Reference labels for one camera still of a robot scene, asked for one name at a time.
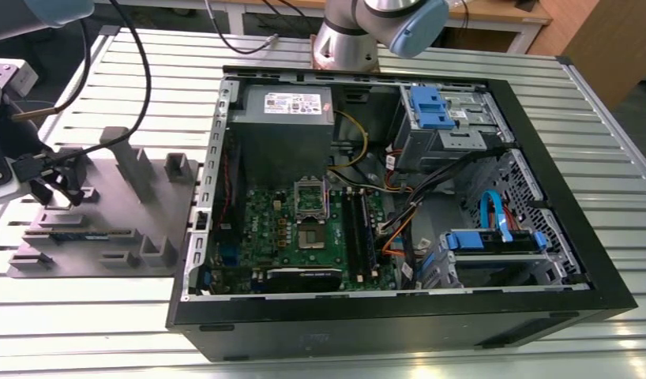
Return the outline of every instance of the power supply label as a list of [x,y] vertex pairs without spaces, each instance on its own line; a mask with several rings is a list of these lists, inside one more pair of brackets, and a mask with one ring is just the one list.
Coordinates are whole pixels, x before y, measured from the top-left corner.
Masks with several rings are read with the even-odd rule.
[[323,99],[314,93],[276,93],[266,96],[264,113],[270,114],[323,114]]

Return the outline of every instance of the gray robot arm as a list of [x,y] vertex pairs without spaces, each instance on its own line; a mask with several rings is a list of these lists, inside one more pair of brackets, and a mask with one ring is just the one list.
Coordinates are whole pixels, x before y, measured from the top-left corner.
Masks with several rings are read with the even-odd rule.
[[328,0],[314,46],[318,68],[371,71],[377,41],[403,58],[433,44],[449,19],[445,0]]

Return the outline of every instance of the orange wire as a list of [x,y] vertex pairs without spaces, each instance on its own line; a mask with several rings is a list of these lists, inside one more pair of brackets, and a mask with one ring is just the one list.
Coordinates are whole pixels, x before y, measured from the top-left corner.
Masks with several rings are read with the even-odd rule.
[[[390,178],[394,176],[394,172],[395,172],[395,171],[389,171],[389,172],[386,173],[386,180],[385,180],[385,181],[386,181],[386,188],[387,188],[389,190],[391,190],[391,191],[399,191],[399,190],[402,189],[402,187],[393,187],[393,186],[390,185]],[[410,187],[410,186],[407,186],[407,192],[414,192],[414,188],[413,188],[413,187]]]
[[386,250],[383,252],[383,255],[394,255],[395,257],[403,257],[405,253],[402,251],[397,251],[397,250]]
[[383,254],[386,254],[389,252],[390,244],[394,243],[395,238],[399,235],[399,232],[403,231],[403,229],[407,227],[407,225],[411,222],[411,220],[413,220],[413,218],[414,218],[415,215],[417,215],[417,212],[414,212],[411,214],[411,216],[403,221],[403,224],[399,226],[398,230],[395,231],[394,236],[390,238],[389,242],[386,242],[386,245],[383,245],[383,248],[382,248],[382,253]]

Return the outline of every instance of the black cable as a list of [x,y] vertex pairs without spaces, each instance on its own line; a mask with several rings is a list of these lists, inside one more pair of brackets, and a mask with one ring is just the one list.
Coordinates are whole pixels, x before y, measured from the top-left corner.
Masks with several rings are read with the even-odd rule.
[[82,94],[83,87],[87,85],[88,81],[88,74],[91,73],[91,42],[88,40],[88,27],[87,27],[87,21],[86,20],[79,20],[79,24],[82,25],[82,37],[83,37],[83,74],[82,74],[82,80],[79,81],[79,86],[74,90],[72,95],[70,96],[68,101],[64,102],[63,105],[56,107],[58,113],[68,109],[68,107],[72,105],[72,103],[76,101],[79,98],[79,95]]
[[132,23],[131,17],[126,14],[126,11],[122,8],[122,5],[119,4],[118,0],[110,0],[110,2],[114,5],[114,8],[116,9],[119,16],[123,19],[123,23],[128,26],[128,29],[131,30],[132,33],[132,38],[135,39],[135,44],[138,45],[138,51],[140,53],[140,57],[143,58],[143,67],[144,67],[144,79],[147,81],[147,89],[144,91],[144,101],[143,101],[143,109],[140,110],[140,115],[138,116],[138,120],[135,121],[135,125],[132,126],[131,130],[122,135],[120,137],[115,138],[110,142],[106,142],[104,144],[96,144],[91,148],[87,148],[86,150],[80,150],[78,152],[72,152],[67,154],[66,156],[62,156],[56,159],[54,159],[50,163],[51,166],[56,166],[60,163],[66,162],[67,160],[72,158],[78,158],[79,156],[86,156],[91,152],[96,152],[98,150],[103,148],[108,148],[118,144],[119,142],[126,141],[135,132],[138,132],[138,129],[140,129],[140,125],[143,124],[144,116],[147,115],[147,110],[150,108],[150,102],[152,99],[152,70],[150,68],[150,61],[147,59],[147,52],[144,51],[144,45],[143,41],[140,40],[140,35],[138,34],[138,30],[135,29],[135,24]]
[[463,6],[466,7],[466,15],[463,17],[463,29],[467,29],[470,25],[470,8],[466,0],[462,0],[462,1],[463,1]]
[[292,24],[290,19],[280,13],[278,8],[275,6],[272,6],[272,4],[268,2],[268,0],[262,0],[262,2],[268,8],[271,8],[272,12],[275,14],[278,14],[278,17],[280,17],[280,20],[283,20],[284,23],[288,25],[288,27],[292,29],[292,32],[299,33],[298,27]]
[[417,288],[417,252],[414,251],[414,237],[411,233],[413,223],[405,227],[402,232],[403,248],[405,248],[405,263],[411,268],[411,277],[403,272],[402,289],[413,290]]
[[267,40],[264,41],[263,45],[260,47],[258,47],[256,49],[252,49],[252,50],[240,50],[240,49],[238,49],[228,42],[227,37],[224,37],[224,33],[222,33],[222,30],[220,30],[219,25],[218,25],[218,21],[215,20],[215,12],[212,11],[212,6],[210,4],[210,0],[206,0],[206,8],[208,9],[210,22],[212,22],[212,26],[215,27],[215,32],[218,32],[219,38],[222,39],[222,41],[224,42],[224,45],[227,45],[227,47],[231,50],[234,50],[236,53],[239,53],[242,55],[251,55],[251,54],[258,53],[263,49],[266,49],[268,46],[271,46],[271,43],[278,38],[278,34],[274,34],[272,36],[270,36],[267,38]]
[[328,168],[328,170],[338,176],[340,177],[340,179],[347,183],[350,184],[351,186],[355,186],[355,187],[362,187],[363,186],[363,183],[358,183],[355,182],[354,180],[349,179],[349,176],[346,176],[345,174],[342,174],[339,171],[334,170],[332,168]]
[[279,0],[279,1],[286,6],[288,6],[296,13],[299,13],[299,16],[303,17],[303,19],[306,20],[306,23],[308,24],[308,28],[311,29],[311,34],[315,34],[316,29],[315,29],[315,27],[311,24],[311,20],[308,19],[308,16],[306,14],[303,14],[302,10],[296,6],[294,6],[287,0]]
[[355,170],[355,172],[358,172],[358,175],[361,175],[363,177],[363,181],[367,183],[367,184],[374,184],[371,180],[369,180],[369,176],[367,174],[365,174],[365,171],[361,170],[361,167],[358,167],[358,164],[354,164],[351,166],[351,168]]
[[386,224],[383,225],[383,229],[386,230],[397,222],[407,219],[413,215],[413,213],[417,212],[417,208],[423,201],[425,195],[430,191],[430,189],[437,188],[442,183],[450,180],[471,162],[493,156],[501,156],[506,153],[506,151],[507,149],[502,147],[493,148],[485,152],[470,152],[463,157],[451,162],[447,166],[439,168],[433,174],[426,177],[426,179],[417,186],[417,188],[409,195],[407,204],[403,211],[386,222]]

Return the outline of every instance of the metal workbench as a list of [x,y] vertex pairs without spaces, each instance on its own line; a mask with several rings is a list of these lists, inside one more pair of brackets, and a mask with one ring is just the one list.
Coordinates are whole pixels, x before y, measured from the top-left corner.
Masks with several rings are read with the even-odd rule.
[[[223,65],[308,67],[307,40],[238,57],[214,34],[142,30],[152,63],[152,105],[132,144],[150,158],[203,160]],[[260,37],[235,37],[256,47]],[[104,126],[135,121],[144,95],[132,36],[100,36],[82,99],[48,119],[55,148],[95,144]],[[554,58],[430,50],[417,59],[381,51],[385,72],[507,80],[609,249],[639,308],[569,328],[517,349],[211,364],[164,328],[172,278],[11,280],[3,276],[38,205],[0,207],[0,372],[52,377],[639,377],[646,378],[646,160],[578,72]],[[74,90],[75,74],[63,98]]]

